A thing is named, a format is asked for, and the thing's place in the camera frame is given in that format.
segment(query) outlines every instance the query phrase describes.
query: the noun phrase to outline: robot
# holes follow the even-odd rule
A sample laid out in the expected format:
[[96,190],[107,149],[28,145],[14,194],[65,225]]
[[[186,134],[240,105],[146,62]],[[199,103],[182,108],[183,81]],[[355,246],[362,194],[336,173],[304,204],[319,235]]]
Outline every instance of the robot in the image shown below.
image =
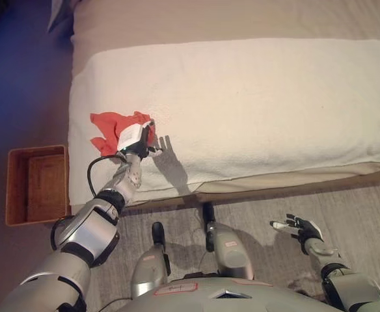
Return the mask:
[[[119,241],[122,210],[141,185],[141,161],[162,151],[148,146],[149,127],[135,124],[119,138],[114,157],[122,164],[94,198],[70,220],[54,242],[55,251],[2,302],[0,312],[83,312],[90,270],[105,263]],[[328,247],[313,221],[287,214],[270,226],[297,239],[321,276],[326,303],[254,279],[251,260],[232,228],[215,220],[211,203],[203,205],[206,249],[215,253],[217,273],[188,274],[168,282],[170,263],[161,223],[152,226],[154,245],[138,260],[131,279],[133,300],[120,311],[380,312],[380,287],[348,268]]]

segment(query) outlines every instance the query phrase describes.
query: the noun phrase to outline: white towel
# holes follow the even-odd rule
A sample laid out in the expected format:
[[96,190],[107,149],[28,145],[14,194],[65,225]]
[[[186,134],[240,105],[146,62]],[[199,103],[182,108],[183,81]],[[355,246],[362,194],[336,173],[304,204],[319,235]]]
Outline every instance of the white towel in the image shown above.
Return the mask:
[[[380,41],[251,39],[146,45],[94,55],[70,99],[70,203],[91,195],[91,112],[141,111],[174,153],[142,162],[137,200],[201,183],[380,162]],[[95,188],[116,167],[98,164]]]

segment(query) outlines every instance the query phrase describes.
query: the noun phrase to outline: beige bedsheet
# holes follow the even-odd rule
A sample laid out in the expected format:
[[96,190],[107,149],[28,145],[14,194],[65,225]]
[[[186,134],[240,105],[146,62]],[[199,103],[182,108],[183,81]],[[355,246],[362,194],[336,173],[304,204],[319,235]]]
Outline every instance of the beige bedsheet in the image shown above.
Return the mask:
[[[76,76],[91,56],[121,47],[247,38],[380,40],[380,1],[84,0],[74,31]],[[287,187],[377,171],[380,163],[333,166],[207,182],[197,192]]]

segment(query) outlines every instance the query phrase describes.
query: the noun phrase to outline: black cable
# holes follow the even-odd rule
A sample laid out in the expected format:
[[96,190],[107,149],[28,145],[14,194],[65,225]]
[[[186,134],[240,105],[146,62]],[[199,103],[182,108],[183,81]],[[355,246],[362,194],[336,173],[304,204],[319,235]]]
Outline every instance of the black cable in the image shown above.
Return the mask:
[[112,158],[117,158],[126,163],[125,156],[122,155],[108,155],[108,156],[101,156],[99,158],[96,158],[94,161],[92,161],[88,167],[87,167],[87,182],[88,182],[88,187],[90,188],[90,191],[92,192],[93,197],[96,197],[96,192],[94,191],[93,185],[92,185],[92,179],[90,178],[90,173],[92,171],[92,167],[94,164],[104,160],[104,159],[112,159]]
[[64,216],[62,218],[59,218],[56,222],[54,222],[53,227],[51,228],[51,233],[49,235],[49,243],[51,244],[52,250],[57,250],[57,245],[55,244],[55,230],[60,225],[61,222],[67,219],[71,219],[74,216]]
[[108,302],[107,304],[105,304],[105,305],[103,306],[103,308],[101,308],[98,312],[102,312],[104,309],[106,309],[107,307],[109,307],[109,306],[110,306],[111,304],[113,304],[114,302],[116,302],[116,301],[121,301],[121,300],[132,300],[132,298],[130,298],[130,297],[126,297],[126,298],[117,298],[117,299],[114,299],[114,300]]

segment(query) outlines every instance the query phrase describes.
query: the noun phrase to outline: gray carpet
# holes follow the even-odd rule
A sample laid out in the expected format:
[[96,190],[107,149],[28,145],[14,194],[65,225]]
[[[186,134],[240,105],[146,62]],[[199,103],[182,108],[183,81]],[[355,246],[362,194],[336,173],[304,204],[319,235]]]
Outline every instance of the gray carpet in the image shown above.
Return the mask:
[[[119,223],[118,247],[106,264],[92,271],[88,310],[97,311],[112,299],[129,296],[134,264],[152,243],[150,229],[155,221],[165,227],[170,280],[200,270],[215,272],[213,254],[205,253],[198,212],[197,208],[174,207],[126,211]],[[314,220],[325,241],[338,247],[352,268],[380,284],[380,186],[217,205],[215,212],[218,222],[236,229],[250,253],[257,280],[304,289],[311,295],[322,293],[299,243],[269,226],[270,220],[283,220],[286,213],[293,213]],[[116,311],[124,303],[117,302],[105,312]]]

